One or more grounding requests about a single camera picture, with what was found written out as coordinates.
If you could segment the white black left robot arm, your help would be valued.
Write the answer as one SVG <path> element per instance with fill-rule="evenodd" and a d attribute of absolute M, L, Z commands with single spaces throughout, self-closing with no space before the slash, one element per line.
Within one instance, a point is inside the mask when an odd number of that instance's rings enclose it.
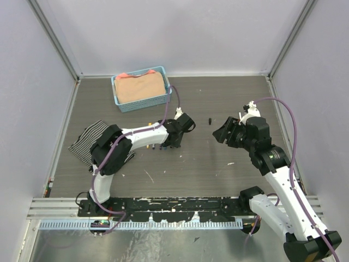
<path fill-rule="evenodd" d="M 114 175 L 132 159 L 135 149 L 151 144 L 179 148 L 183 135 L 195 127 L 186 113 L 141 128 L 121 129 L 116 124 L 107 127 L 90 148 L 92 182 L 87 199 L 79 203 L 78 216 L 127 216 L 127 204 L 115 205 L 116 199 L 111 198 Z"/>

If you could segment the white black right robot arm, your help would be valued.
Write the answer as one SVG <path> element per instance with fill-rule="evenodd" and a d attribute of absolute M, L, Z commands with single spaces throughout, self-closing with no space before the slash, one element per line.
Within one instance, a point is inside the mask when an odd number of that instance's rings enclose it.
<path fill-rule="evenodd" d="M 265 118 L 254 116 L 241 121 L 229 117 L 213 136 L 219 143 L 245 149 L 253 166 L 274 189 L 283 211 L 258 187 L 240 192 L 240 210 L 248 216 L 257 214 L 274 230 L 289 261 L 320 261 L 334 255 L 342 242 L 339 233 L 327 229 L 297 189 L 291 162 L 284 150 L 272 143 Z"/>

